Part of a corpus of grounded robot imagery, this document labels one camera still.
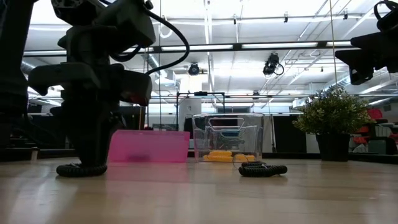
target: black pot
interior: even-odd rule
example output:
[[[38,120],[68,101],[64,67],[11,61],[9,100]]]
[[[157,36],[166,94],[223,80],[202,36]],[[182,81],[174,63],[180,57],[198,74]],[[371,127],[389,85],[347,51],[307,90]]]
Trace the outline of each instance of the black pot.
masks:
[[[323,161],[348,161],[349,134],[317,134]]]

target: clear plastic container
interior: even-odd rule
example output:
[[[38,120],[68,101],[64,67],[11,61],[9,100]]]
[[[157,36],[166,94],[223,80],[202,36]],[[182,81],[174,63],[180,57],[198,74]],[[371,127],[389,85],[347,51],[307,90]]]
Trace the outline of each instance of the clear plastic container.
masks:
[[[256,113],[194,115],[192,123],[196,161],[261,160],[263,116]]]
[[[117,130],[109,145],[110,162],[186,162],[189,132]]]

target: pink box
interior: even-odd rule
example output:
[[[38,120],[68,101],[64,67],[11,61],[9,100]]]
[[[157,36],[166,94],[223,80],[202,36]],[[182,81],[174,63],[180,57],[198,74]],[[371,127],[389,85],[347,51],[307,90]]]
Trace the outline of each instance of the pink box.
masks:
[[[189,132],[117,130],[109,146],[110,162],[186,162]]]

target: wooden table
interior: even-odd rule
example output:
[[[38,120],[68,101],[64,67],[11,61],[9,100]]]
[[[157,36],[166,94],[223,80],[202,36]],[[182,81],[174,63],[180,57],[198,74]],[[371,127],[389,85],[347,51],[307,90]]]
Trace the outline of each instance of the wooden table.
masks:
[[[110,164],[57,177],[74,159],[0,164],[0,223],[398,223],[398,166],[266,160],[282,177],[241,177],[232,164]]]

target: potted plant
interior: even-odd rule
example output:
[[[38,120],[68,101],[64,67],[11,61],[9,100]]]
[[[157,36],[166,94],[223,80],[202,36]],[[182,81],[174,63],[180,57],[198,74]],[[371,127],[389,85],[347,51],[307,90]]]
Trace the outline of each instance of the potted plant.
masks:
[[[318,90],[298,109],[303,114],[293,123],[301,131],[317,135],[322,160],[347,161],[349,135],[374,122],[366,111],[367,104],[344,89]]]

